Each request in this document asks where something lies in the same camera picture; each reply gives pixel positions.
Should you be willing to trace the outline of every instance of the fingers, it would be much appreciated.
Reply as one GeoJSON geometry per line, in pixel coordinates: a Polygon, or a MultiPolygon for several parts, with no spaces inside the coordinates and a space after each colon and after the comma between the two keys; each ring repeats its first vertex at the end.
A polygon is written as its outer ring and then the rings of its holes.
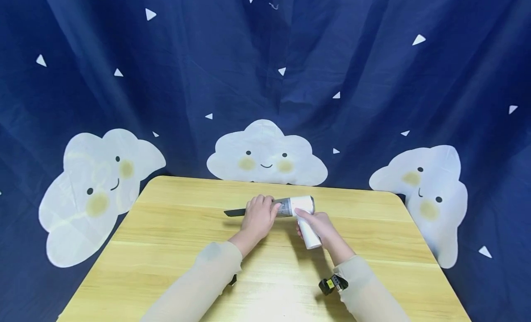
{"type": "Polygon", "coordinates": [[[275,219],[275,217],[277,216],[277,213],[278,213],[278,208],[280,207],[280,203],[277,203],[275,204],[275,206],[273,206],[273,208],[271,209],[271,219],[275,219]]]}
{"type": "Polygon", "coordinates": [[[269,209],[271,209],[271,204],[273,203],[273,197],[268,195],[264,198],[264,205],[269,209]]]}
{"type": "Polygon", "coordinates": [[[298,236],[302,239],[301,228],[299,227],[298,223],[297,223],[297,226],[295,227],[295,229],[297,231],[298,236]]]}
{"type": "Polygon", "coordinates": [[[313,220],[313,217],[311,214],[307,213],[306,211],[302,210],[302,209],[299,209],[299,208],[295,208],[295,213],[297,214],[297,216],[301,217],[301,218],[304,218],[305,220],[308,221],[308,223],[310,223],[310,219],[312,218],[313,220]]]}

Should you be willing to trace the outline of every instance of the forearm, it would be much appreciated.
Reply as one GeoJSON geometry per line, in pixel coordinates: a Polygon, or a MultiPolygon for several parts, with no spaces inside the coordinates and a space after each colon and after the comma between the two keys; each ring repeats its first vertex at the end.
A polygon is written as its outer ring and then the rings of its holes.
{"type": "Polygon", "coordinates": [[[350,248],[338,233],[334,234],[328,241],[326,247],[328,247],[328,253],[334,266],[339,266],[341,263],[356,255],[354,250],[350,248]]]}
{"type": "Polygon", "coordinates": [[[378,280],[367,262],[352,256],[334,269],[348,287],[341,291],[341,301],[357,322],[408,322],[409,318],[391,293],[378,280]]]}
{"type": "Polygon", "coordinates": [[[141,322],[198,322],[234,274],[241,271],[242,253],[231,244],[210,244],[193,267],[151,306],[141,322]]]}

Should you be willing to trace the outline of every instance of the navy fabric backdrop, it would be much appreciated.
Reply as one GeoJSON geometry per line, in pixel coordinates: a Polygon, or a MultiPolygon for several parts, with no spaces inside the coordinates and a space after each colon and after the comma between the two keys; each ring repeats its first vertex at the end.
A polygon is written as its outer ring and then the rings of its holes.
{"type": "Polygon", "coordinates": [[[101,252],[47,256],[39,206],[74,136],[127,130],[164,155],[149,178],[223,179],[216,141],[260,119],[304,137],[329,187],[452,146],[468,207],[444,272],[474,322],[527,321],[530,5],[0,0],[0,321],[55,321],[101,252]]]}

